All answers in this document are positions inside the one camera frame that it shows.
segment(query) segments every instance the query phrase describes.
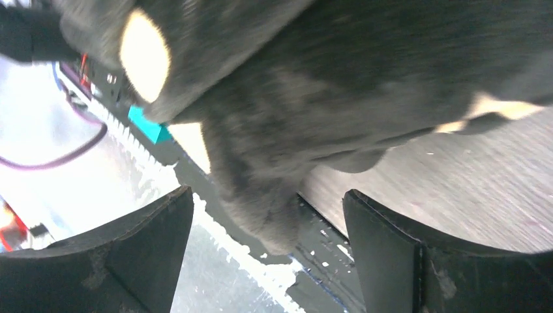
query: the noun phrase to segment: concrete floor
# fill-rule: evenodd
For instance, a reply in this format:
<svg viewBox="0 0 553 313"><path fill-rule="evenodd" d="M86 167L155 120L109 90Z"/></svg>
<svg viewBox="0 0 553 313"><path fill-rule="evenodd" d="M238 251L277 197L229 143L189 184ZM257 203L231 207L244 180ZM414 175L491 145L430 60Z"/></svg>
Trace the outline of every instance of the concrete floor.
<svg viewBox="0 0 553 313"><path fill-rule="evenodd" d="M317 168L301 193L347 235L342 197L358 189L446 233L517 251L553 248L553 110L485 135L435 134L375 168Z"/></svg>

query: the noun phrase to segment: red object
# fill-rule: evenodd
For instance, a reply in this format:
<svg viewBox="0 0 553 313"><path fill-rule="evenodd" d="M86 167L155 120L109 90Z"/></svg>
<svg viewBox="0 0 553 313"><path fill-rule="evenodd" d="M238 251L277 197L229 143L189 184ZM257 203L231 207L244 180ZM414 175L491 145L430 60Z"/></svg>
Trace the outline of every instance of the red object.
<svg viewBox="0 0 553 313"><path fill-rule="evenodd" d="M87 59L88 59L88 55L85 54L83 55L83 57L81 58L81 68L79 70L79 75L81 76L81 85L83 85L84 87L90 89L90 81L88 80L88 66L87 66Z"/></svg>
<svg viewBox="0 0 553 313"><path fill-rule="evenodd" d="M17 214L14 212L12 207L10 207L9 204L5 203L3 204L2 210L5 214L5 216L11 218L9 222L0 228L0 243L4 246L4 248L10 252L13 251L13 247L8 243L5 237L6 231L13 231L17 230L19 233L19 240L24 242L27 239L27 232L29 231L29 228L23 223L23 221L17 216Z"/></svg>

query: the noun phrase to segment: white paint splatter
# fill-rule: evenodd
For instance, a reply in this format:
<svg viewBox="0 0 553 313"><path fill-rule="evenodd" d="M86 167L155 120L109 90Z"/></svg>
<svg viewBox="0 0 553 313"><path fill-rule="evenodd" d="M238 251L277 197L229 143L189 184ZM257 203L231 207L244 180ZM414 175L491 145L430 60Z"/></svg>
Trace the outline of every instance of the white paint splatter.
<svg viewBox="0 0 553 313"><path fill-rule="evenodd" d="M351 261L353 261L353 256L350 255L348 249L342 245L336 245L343 254L345 254Z"/></svg>
<svg viewBox="0 0 553 313"><path fill-rule="evenodd" d="M432 267L432 271L434 272L434 276L438 280L438 283L440 284L441 293L443 295L443 298L445 300L452 299L455 294L457 293L457 287L455 286L455 282L449 277L449 274L445 269L440 269L439 271L436 270L436 267L434 266L434 262L430 261L430 266Z"/></svg>
<svg viewBox="0 0 553 313"><path fill-rule="evenodd" d="M296 282L296 275L302 271L303 266L298 261L291 264L265 265L254 259L249 253L248 246L241 245L232 239L225 228L213 220L205 212L205 201L199 195L194 194L194 221L195 225L203 227L213 237L217 247L229 252L229 257L234 259L240 269L248 272L272 298L289 313L305 313L305 311L286 293L289 287Z"/></svg>

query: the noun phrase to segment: turquoise object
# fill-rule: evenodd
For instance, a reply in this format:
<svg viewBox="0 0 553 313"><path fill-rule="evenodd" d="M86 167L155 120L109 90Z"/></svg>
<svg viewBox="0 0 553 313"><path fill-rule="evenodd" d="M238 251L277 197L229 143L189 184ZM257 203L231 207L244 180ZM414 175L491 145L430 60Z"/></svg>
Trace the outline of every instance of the turquoise object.
<svg viewBox="0 0 553 313"><path fill-rule="evenodd" d="M141 108L131 106L128 111L128 120L135 124L154 144L171 139L171 134L169 134L167 128L164 125L148 121L144 117Z"/></svg>

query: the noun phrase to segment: wire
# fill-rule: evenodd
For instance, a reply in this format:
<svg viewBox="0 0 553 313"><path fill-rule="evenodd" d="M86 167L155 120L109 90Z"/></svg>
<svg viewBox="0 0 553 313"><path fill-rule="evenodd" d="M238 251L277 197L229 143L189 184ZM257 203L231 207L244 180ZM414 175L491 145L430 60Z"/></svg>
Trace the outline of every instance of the wire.
<svg viewBox="0 0 553 313"><path fill-rule="evenodd" d="M98 144L100 141L102 141L102 139L108 133L108 126L105 123L103 123L103 122L101 122L97 119L93 119L92 117L87 116L84 112L80 111L75 106L75 104L73 104L73 102L71 101L71 95L69 93L69 90L67 89L67 87L65 87L63 85L61 80L59 80L59 78L57 77L57 73L56 73L56 69L55 69L55 63L52 63L52 69L53 69L53 75L54 75L55 82L56 82L58 88L60 88L61 90L63 90L65 92L65 96L66 96L65 100L69 103L69 105L71 105L71 108L73 109L73 112L75 112L84 121L86 121L90 124L101 125L100 131L98 132L98 134L96 136L94 136L92 139L90 139L88 142L86 142L82 146L78 147L73 152L70 152L66 155L63 155L63 156L61 156L61 157L59 157L55 160L52 160L50 162L43 163L43 164L36 164L36 165L25 165L25 164L18 164L18 163L12 162L12 161L0 156L0 164L1 165L4 165L6 167L9 167L9 168L12 168L12 169L15 169L15 170L21 170L21 171L38 171L38 170L48 170L48 169L52 169L52 168L57 168L59 166L62 166L64 164L67 164L67 163L75 160L76 158L78 158L81 155L83 155L84 153L86 153L88 150L92 149L96 144Z"/></svg>

